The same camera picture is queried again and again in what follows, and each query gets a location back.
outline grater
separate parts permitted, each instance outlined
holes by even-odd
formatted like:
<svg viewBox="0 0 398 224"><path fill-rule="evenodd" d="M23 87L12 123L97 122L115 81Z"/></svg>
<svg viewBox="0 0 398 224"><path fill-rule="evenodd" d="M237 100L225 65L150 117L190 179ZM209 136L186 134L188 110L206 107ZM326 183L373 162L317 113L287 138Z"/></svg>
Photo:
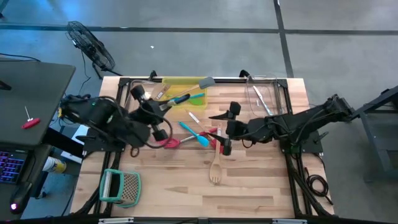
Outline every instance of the grater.
<svg viewBox="0 0 398 224"><path fill-rule="evenodd" d="M141 178L137 172L105 169L99 186L99 199L122 208L138 203L141 194Z"/></svg>

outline wooden tabletop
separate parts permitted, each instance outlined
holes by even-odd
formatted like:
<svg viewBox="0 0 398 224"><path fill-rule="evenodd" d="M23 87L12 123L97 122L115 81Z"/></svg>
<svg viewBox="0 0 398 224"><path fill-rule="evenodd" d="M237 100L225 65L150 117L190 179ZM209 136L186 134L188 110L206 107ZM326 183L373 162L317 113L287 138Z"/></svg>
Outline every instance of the wooden tabletop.
<svg viewBox="0 0 398 224"><path fill-rule="evenodd" d="M118 83L119 77L104 77L100 95L115 97ZM308 109L303 79L288 78L287 83L293 112ZM144 87L146 91L151 92L153 88L159 87L157 85L160 84ZM264 94L264 101L277 113L274 91L267 91L267 86L258 88ZM214 128L219 121L210 120L208 117L224 113L231 101L237 101L242 106L241 114L237 117L240 121L247 122L256 115L266 115L261 103L257 106L255 94L247 93L245 84L216 84L209 87L207 108L201 111L192 110L192 113L206 128ZM137 103L132 101L130 108L133 110L136 106ZM177 121L183 121L196 132L201 131L183 108L174 107L165 117L172 123L174 138L183 139L190 136ZM169 132L167 125L162 124L161 127ZM226 122L223 121L223 136L226 136L225 127ZM124 152L119 170L140 173L141 197L139 203L132 208L113 206L112 216L294 217L285 157L280 152L278 141L256 144L249 149L244 148L241 141L233 141L232 154L221 155L223 176L220 185L217 186L209 180L209 168L214 153L210 146L203 148L195 140L182 144L178 149L143 147L137 158L132 158L128 151ZM103 152L96 152L83 161L71 212L81 208L97 188L103 157ZM319 158L304 154L303 164L311 174L325 177ZM304 211L302 193L298 186L297 188L300 208ZM333 213L333 207L325 198L317 199L327 211Z"/></svg>

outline gray floor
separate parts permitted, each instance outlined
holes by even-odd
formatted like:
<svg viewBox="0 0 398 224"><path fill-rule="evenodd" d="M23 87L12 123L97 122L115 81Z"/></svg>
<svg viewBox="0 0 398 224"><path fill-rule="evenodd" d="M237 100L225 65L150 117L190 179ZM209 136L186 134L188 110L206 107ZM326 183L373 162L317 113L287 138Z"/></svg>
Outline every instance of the gray floor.
<svg viewBox="0 0 398 224"><path fill-rule="evenodd" d="M280 0L286 29L397 30L398 1ZM3 22L86 26L277 29L272 0L13 0ZM95 32L125 75L235 77L241 69L254 75L286 77L279 34ZM312 104L334 93L354 108L398 84L397 35L287 35L294 77L304 78ZM37 57L77 67L67 93L77 94L85 80L81 53L64 31L0 30L0 52ZM97 95L93 78L82 93ZM362 124L329 124L322 141L326 174L335 212L345 218L398 222L398 184L365 184L373 168ZM24 218L60 215L75 177L52 175L52 194L31 200Z"/></svg>

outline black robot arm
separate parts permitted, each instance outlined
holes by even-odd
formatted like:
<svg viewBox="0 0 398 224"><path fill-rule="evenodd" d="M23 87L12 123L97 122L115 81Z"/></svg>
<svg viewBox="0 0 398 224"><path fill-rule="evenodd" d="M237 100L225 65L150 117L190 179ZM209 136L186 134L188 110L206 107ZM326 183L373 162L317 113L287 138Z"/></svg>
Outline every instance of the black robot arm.
<svg viewBox="0 0 398 224"><path fill-rule="evenodd" d="M235 120L240 112L240 105L237 102L231 103L230 111L237 112L229 116L231 119L221 116L210 117L210 119L228 119L226 128L228 139L211 134L219 139L221 144L225 144L224 155L226 156L231 154L230 140L246 140L255 144L276 139L288 142L291 146L298 146L308 139L310 133L330 122L349 121L354 110L344 98L333 95L324 104L301 113L255 118L249 120L247 124Z"/></svg>
<svg viewBox="0 0 398 224"><path fill-rule="evenodd" d="M146 144L151 128L156 141L171 138L164 129L159 129L158 125L164 121L164 115L173 105L190 97L185 95L177 100L154 101L145 97L142 85L135 86L131 95L140 104L140 107L131 113L119 106L110 96L91 98L90 95L68 95L60 103L62 118L89 126L98 132L100 141L109 145L123 142L137 148Z"/></svg>

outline black fan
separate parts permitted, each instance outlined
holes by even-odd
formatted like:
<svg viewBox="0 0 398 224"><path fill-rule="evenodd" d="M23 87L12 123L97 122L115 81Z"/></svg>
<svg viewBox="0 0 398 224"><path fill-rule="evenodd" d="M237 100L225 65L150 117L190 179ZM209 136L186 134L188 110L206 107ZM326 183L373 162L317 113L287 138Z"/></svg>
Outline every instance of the black fan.
<svg viewBox="0 0 398 224"><path fill-rule="evenodd" d="M121 74L112 71L115 66L112 56L105 49L104 44L99 41L82 23L78 21L68 22L67 30L75 47L79 48L93 62L93 68L99 78L102 77L98 73L95 65L97 65L102 71L122 76Z"/></svg>

